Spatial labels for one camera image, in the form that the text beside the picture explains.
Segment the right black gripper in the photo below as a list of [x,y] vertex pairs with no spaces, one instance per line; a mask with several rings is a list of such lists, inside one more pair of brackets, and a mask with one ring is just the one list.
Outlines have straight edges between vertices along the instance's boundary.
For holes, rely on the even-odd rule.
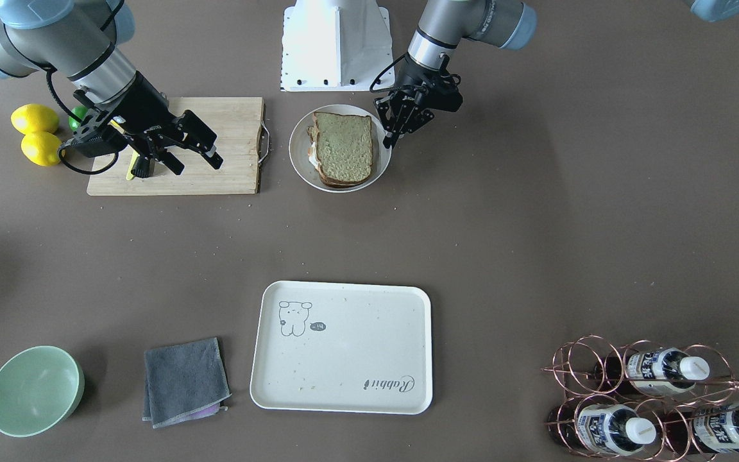
[[68,154],[87,158],[117,154],[127,146],[144,158],[158,161],[174,175],[181,175],[184,164],[168,148],[176,146],[199,153],[213,169],[223,159],[214,144],[217,134],[190,109],[173,114],[162,94],[141,73],[118,96],[97,103],[91,91],[76,90],[74,97],[88,108],[79,130],[62,143]]

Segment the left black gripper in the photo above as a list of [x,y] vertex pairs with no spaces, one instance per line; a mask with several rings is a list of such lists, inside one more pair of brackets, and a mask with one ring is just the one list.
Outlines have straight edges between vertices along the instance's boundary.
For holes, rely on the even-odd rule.
[[433,110],[455,113],[463,105],[458,85],[461,77],[446,69],[449,55],[439,55],[439,68],[423,67],[410,55],[399,56],[375,77],[374,85],[381,83],[384,73],[404,61],[402,75],[389,89],[373,89],[375,93],[387,91],[387,96],[376,98],[373,105],[386,134],[382,145],[393,149],[402,135],[414,133],[434,119]]

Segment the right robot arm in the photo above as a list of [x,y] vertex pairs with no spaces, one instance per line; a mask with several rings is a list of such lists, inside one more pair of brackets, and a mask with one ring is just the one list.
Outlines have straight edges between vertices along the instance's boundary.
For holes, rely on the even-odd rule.
[[118,156],[135,150],[135,169],[153,162],[174,175],[184,169],[169,148],[193,150],[213,169],[222,166],[216,133],[193,111],[171,113],[165,96],[119,50],[134,35],[123,1],[0,1],[0,79],[35,71],[61,73],[87,108],[66,155]]

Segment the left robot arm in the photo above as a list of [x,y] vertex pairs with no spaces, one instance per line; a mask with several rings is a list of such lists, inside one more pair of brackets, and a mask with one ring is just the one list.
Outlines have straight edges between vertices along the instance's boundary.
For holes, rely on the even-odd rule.
[[499,49],[523,49],[534,36],[536,11],[521,1],[428,1],[404,55],[387,66],[402,69],[387,96],[373,102],[385,129],[384,147],[434,119],[434,111],[455,113],[463,105],[460,76],[448,63],[463,39]]

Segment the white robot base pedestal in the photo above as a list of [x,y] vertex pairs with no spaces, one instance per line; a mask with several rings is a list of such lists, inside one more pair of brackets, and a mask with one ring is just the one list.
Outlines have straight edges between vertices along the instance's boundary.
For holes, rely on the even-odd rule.
[[280,88],[384,90],[395,81],[387,8],[375,1],[296,1],[284,10]]

